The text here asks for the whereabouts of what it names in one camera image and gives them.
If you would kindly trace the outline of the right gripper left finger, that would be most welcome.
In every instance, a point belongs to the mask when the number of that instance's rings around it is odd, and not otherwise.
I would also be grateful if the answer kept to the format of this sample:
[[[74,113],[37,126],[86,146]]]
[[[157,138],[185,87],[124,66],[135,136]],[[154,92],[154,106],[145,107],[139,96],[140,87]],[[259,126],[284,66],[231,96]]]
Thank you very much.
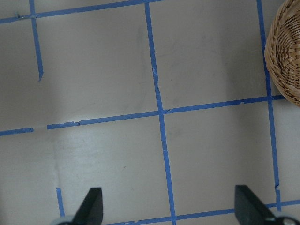
[[[73,216],[57,218],[52,225],[101,225],[104,217],[101,187],[89,189],[83,202]]]

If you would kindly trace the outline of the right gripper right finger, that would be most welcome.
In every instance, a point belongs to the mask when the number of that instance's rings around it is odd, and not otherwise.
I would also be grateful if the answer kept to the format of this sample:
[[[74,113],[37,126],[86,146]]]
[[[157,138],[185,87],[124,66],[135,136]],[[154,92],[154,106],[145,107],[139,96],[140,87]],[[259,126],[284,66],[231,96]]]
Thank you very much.
[[[275,214],[247,185],[236,185],[234,214],[240,225],[296,225],[294,217]]]

